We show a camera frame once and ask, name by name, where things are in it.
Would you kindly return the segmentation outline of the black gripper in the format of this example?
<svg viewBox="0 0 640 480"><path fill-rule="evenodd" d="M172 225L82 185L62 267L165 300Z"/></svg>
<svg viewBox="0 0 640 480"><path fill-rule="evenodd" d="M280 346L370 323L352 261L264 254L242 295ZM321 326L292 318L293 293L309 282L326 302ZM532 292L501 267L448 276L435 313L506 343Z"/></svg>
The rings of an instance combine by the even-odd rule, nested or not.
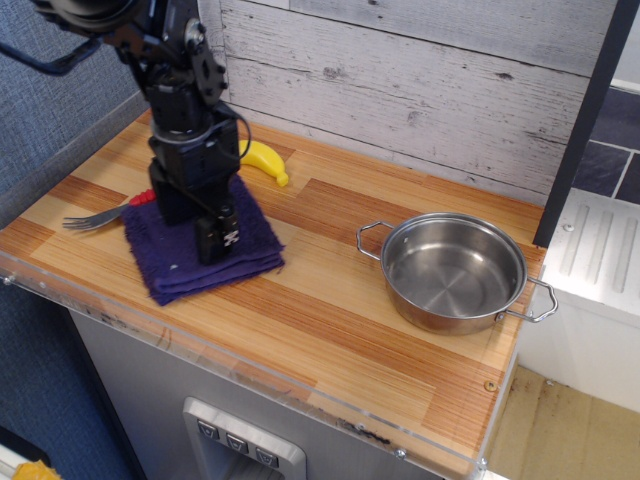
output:
<svg viewBox="0 0 640 480"><path fill-rule="evenodd" d="M192 132L163 130L153 122L151 131L154 158L149 174L160 213L169 225L198 218L198 260L211 265L239 241L230 192L239 170L237 122L224 119Z"/></svg>

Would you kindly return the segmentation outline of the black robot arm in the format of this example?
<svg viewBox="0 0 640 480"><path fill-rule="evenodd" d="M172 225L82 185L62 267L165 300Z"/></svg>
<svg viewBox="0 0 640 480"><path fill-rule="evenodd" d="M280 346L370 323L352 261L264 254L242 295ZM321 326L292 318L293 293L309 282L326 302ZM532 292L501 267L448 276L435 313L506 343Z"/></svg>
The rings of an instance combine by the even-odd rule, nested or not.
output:
<svg viewBox="0 0 640 480"><path fill-rule="evenodd" d="M221 99L226 69L208 46L194 1L37 1L61 30L85 37L69 54L39 61L3 44L3 55L51 76L68 74L103 44L115 48L149 102L149 175L168 225L191 220L200 263L239 239L230 184L242 156L236 114Z"/></svg>

